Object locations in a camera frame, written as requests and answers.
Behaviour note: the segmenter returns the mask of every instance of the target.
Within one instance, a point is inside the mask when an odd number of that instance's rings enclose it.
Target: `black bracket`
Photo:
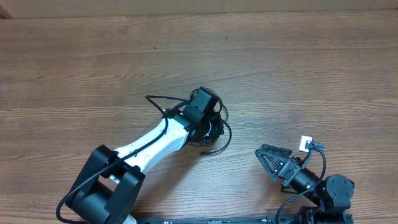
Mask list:
[[[221,102],[220,97],[201,86],[193,91],[190,98],[182,111],[176,106],[177,108],[166,110],[165,113],[184,126],[190,133],[190,142],[203,143],[218,139],[224,134],[220,112],[214,111],[217,102]]]
[[[102,145],[96,148],[88,158],[71,190],[117,159],[116,152],[106,146]],[[104,177],[110,175],[116,175],[120,179],[113,192],[98,179],[94,179],[85,184],[75,195],[72,195],[65,204],[88,223],[123,223],[134,206],[145,175],[138,166],[130,167],[125,162],[103,174]]]

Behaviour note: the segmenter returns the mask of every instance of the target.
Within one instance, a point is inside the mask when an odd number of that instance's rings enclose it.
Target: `wooden surface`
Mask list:
[[[209,157],[185,147],[161,161],[134,216],[275,213],[290,196],[254,150],[303,156],[307,134],[326,144],[326,176],[355,182],[356,223],[396,223],[398,11],[0,21],[0,222],[58,223],[55,207],[91,151],[159,122],[144,95],[187,97],[201,85],[229,108],[230,147]],[[321,166],[315,156],[309,168]],[[301,204],[310,205],[284,212]]]
[[[398,0],[0,0],[6,18],[396,9]]]

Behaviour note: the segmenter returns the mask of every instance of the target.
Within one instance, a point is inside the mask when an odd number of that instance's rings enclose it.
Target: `wood grain surface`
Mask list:
[[[326,176],[355,182],[356,223],[397,223],[395,10],[1,20],[0,223],[58,223],[55,207],[91,151],[129,144],[159,122],[144,95],[187,97],[199,86],[228,107],[231,145],[162,160],[135,217],[275,213],[290,195],[254,151],[268,143],[303,156],[307,134],[326,144]],[[315,156],[309,168],[321,166]],[[311,204],[301,198],[283,212],[301,205]]]

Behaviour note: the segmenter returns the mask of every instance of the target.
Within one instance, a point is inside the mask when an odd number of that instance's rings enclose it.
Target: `robotic arm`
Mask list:
[[[184,147],[187,142],[213,141],[224,134],[223,124],[226,121],[220,115],[223,104],[209,89],[201,87],[194,90],[190,100],[164,96],[146,98],[164,115],[160,124],[127,146],[114,151],[104,145],[95,149],[70,192],[57,207],[57,218],[61,222],[135,224],[136,220],[129,213],[148,171],[164,157]],[[163,111],[151,98],[182,100],[182,103]],[[220,110],[215,111],[217,103],[220,104]],[[115,190],[112,191],[102,184],[98,180],[99,175],[115,181],[118,184]],[[60,209],[64,203],[85,222],[62,218]]]

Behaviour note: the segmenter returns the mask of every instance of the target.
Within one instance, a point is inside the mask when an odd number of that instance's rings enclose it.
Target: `wire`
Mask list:
[[[220,113],[221,110],[223,109],[223,100],[221,98],[219,98],[218,103],[220,104],[220,109],[218,110],[218,112]]]
[[[145,148],[147,148],[148,146],[150,146],[151,144],[155,143],[157,140],[159,140],[167,131],[167,128],[169,126],[169,121],[167,119],[167,115],[164,113],[164,111],[162,110],[162,108],[157,105],[154,101],[151,100],[151,98],[165,98],[165,99],[171,99],[171,100],[182,100],[182,99],[178,99],[178,98],[174,98],[174,97],[167,97],[167,96],[145,96],[145,99],[147,99],[150,103],[152,103],[165,117],[165,128],[163,129],[163,131],[153,140],[151,140],[150,142],[148,142],[147,144],[143,145],[142,147],[140,147],[139,149],[134,150],[132,153],[120,158],[119,160],[117,160],[116,162],[102,168],[100,171],[98,171],[96,174],[92,175],[91,177],[87,178],[83,183],[81,183],[78,187],[76,187],[75,189],[73,189],[71,192],[69,192],[66,196],[64,196],[64,198],[61,199],[60,203],[57,206],[57,209],[55,211],[55,215],[57,216],[58,220],[63,222],[63,223],[69,223],[69,224],[87,224],[87,222],[83,222],[83,221],[74,221],[74,220],[68,220],[66,218],[61,217],[61,208],[62,205],[68,200],[69,197],[71,197],[72,195],[74,195],[76,192],[78,192],[84,185],[86,185],[88,182],[92,181],[95,178],[98,178],[101,174],[105,173],[106,171],[112,169],[114,166],[119,165],[120,163],[122,163],[123,161],[125,161],[126,159],[135,156],[136,154],[138,154],[139,152],[141,152],[142,150],[144,150]]]
[[[199,89],[192,90],[191,95],[190,95],[190,99],[192,100],[193,97],[195,97],[198,94],[198,92],[199,92]]]
[[[221,106],[224,108],[224,112],[225,112],[225,121],[227,121],[228,118],[229,118],[228,110],[226,109],[225,105],[221,105]]]
[[[316,150],[316,151],[319,152],[319,153],[321,154],[321,156],[322,156],[322,159],[323,159],[323,169],[322,169],[321,176],[320,176],[318,182],[317,182],[316,184],[314,184],[312,187],[310,187],[310,188],[307,189],[306,191],[304,191],[304,192],[302,192],[302,193],[300,193],[300,194],[298,194],[298,195],[296,195],[296,196],[293,196],[292,198],[288,199],[285,203],[283,203],[283,204],[279,207],[278,212],[276,213],[276,216],[275,216],[275,222],[276,222],[276,224],[279,224],[279,214],[280,214],[280,212],[282,211],[282,209],[284,209],[284,207],[285,207],[288,203],[294,201],[294,200],[297,199],[298,197],[303,196],[303,195],[305,195],[306,193],[310,192],[312,189],[314,189],[314,188],[322,181],[322,178],[323,178],[323,176],[325,175],[325,171],[326,171],[326,157],[325,157],[324,153],[323,153],[320,149],[318,149],[318,148],[316,148],[316,147],[314,147],[312,150]]]
[[[177,97],[171,97],[171,96],[153,96],[153,95],[147,95],[145,96],[145,99],[148,100],[148,98],[160,98],[160,99],[168,99],[168,100],[179,100],[179,101],[184,101],[189,103],[189,100],[182,99],[182,98],[177,98]]]
[[[229,126],[229,124],[225,120],[222,119],[222,121],[226,125],[226,127],[228,128],[228,131],[229,131],[229,139],[228,139],[228,141],[226,142],[226,144],[223,147],[221,147],[221,149],[218,149],[218,150],[215,150],[215,151],[212,151],[212,152],[201,152],[200,153],[201,155],[207,156],[207,155],[211,155],[211,154],[214,154],[214,153],[222,152],[222,151],[224,151],[224,149],[226,149],[228,147],[228,145],[229,145],[229,143],[231,142],[231,139],[232,139],[232,130],[231,130],[231,127]]]

